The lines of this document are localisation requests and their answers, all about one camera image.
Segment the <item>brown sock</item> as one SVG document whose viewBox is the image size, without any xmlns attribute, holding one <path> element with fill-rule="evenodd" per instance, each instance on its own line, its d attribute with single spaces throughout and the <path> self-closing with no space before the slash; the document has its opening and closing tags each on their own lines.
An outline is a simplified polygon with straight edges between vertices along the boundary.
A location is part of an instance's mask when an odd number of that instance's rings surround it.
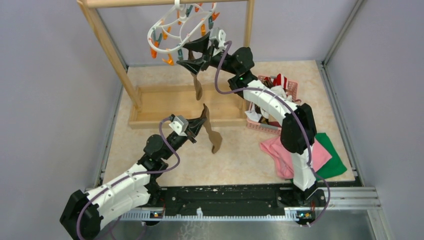
<svg viewBox="0 0 424 240">
<path fill-rule="evenodd" d="M 203 126 L 208 134 L 208 139 L 212 144 L 211 152 L 212 154 L 216 154 L 221 148 L 223 138 L 219 132 L 212 129 L 212 125 L 210 121 L 210 111 L 205 103 L 203 104 L 201 117 L 205 118 Z"/>
<path fill-rule="evenodd" d="M 194 60 L 194 59 L 195 59 L 195 57 L 194 57 L 193 51 L 189 50 L 188 51 L 188 60 Z M 193 78 L 193 86 L 194 86 L 194 89 L 195 89 L 195 98 L 196 98 L 197 101 L 199 101 L 203 96 L 203 88 L 202 88 L 200 81 L 198 80 L 197 75 L 192 73 L 192 72 L 190 74 Z"/>
</svg>

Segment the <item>white round clip hanger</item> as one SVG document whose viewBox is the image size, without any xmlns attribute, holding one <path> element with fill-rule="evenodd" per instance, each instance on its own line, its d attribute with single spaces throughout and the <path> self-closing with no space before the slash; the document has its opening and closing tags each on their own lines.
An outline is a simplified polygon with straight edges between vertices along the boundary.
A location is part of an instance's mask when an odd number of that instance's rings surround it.
<svg viewBox="0 0 424 240">
<path fill-rule="evenodd" d="M 150 55 L 156 59 L 162 55 L 162 61 L 174 65 L 174 55 L 184 58 L 183 45 L 206 35 L 209 27 L 220 13 L 216 11 L 217 2 L 195 2 L 183 4 L 179 0 L 152 25 L 147 32 Z"/>
</svg>

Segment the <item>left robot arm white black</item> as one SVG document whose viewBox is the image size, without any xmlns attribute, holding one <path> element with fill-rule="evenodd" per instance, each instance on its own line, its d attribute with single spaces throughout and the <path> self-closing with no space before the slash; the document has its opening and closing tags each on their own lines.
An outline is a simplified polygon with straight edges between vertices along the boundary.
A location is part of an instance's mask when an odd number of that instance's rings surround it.
<svg viewBox="0 0 424 240">
<path fill-rule="evenodd" d="M 161 198 L 157 178 L 179 165 L 177 150 L 187 141 L 195 143 L 207 120 L 206 116 L 185 119 L 172 114 L 159 123 L 159 133 L 147 139 L 144 154 L 128 170 L 96 188 L 72 193 L 59 218 L 70 237 L 93 240 L 126 212 L 156 206 Z"/>
</svg>

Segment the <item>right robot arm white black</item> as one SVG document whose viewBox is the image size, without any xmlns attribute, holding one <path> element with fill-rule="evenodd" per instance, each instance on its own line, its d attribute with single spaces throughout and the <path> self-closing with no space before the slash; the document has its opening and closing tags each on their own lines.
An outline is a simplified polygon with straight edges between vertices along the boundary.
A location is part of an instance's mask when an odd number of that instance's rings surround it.
<svg viewBox="0 0 424 240">
<path fill-rule="evenodd" d="M 318 174 L 313 169 L 312 158 L 317 134 L 313 110 L 306 103 L 290 102 L 271 91 L 251 71 L 255 65 L 251 48 L 240 47 L 229 54 L 231 44 L 230 40 L 223 42 L 205 35 L 182 45 L 189 52 L 201 53 L 202 56 L 180 59 L 177 64 L 194 75 L 208 67 L 216 68 L 216 77 L 220 71 L 233 74 L 228 80 L 229 93 L 257 105 L 280 122 L 280 142 L 290 152 L 293 164 L 293 200 L 299 206 L 307 206 L 318 189 Z"/>
</svg>

